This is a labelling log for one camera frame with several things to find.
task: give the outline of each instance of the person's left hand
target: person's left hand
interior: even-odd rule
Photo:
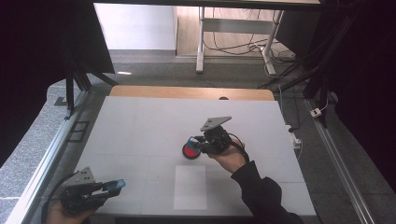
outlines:
[[[95,210],[88,210],[77,215],[69,215],[60,202],[55,203],[47,216],[47,224],[81,224],[85,218],[89,217]]]

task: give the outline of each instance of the hand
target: hand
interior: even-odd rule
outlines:
[[[245,146],[245,144],[240,143],[234,138],[233,142],[241,147]],[[238,150],[238,148],[231,145],[221,154],[207,154],[207,156],[211,159],[216,160],[226,171],[230,172],[231,174],[233,174],[233,172],[237,171],[239,168],[246,164],[245,158],[242,153]]]
[[[69,215],[62,207],[60,202],[55,203],[47,216],[47,224],[81,224],[87,217],[92,215],[95,210],[88,210],[78,215]]]

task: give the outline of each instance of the wooden panel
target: wooden panel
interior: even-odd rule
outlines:
[[[274,101],[274,95],[268,90],[155,87],[155,86],[115,86],[110,96],[135,96],[179,99],[219,99],[222,96],[230,100]]]

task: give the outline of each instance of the white metal table leg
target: white metal table leg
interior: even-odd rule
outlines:
[[[205,20],[205,8],[199,7],[199,42],[197,51],[197,67],[196,73],[200,74],[204,72],[204,20]]]
[[[262,49],[262,57],[264,58],[265,67],[267,68],[269,76],[274,76],[276,74],[274,66],[271,62],[270,50],[271,50],[271,45],[274,41],[277,26],[279,25],[279,21],[280,21],[280,17],[282,16],[282,13],[283,13],[283,11],[275,12],[276,16],[274,18],[274,23],[273,23],[273,26],[271,29],[271,33],[268,36],[268,41],[267,41],[267,44],[265,45],[265,48]]]

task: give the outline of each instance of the power strip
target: power strip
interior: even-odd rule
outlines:
[[[296,135],[294,134],[294,132],[289,132],[290,128],[291,128],[290,125],[286,125],[286,130],[288,130],[288,133],[290,135],[291,145],[293,146],[294,149],[299,149],[301,147],[301,140],[296,138]]]

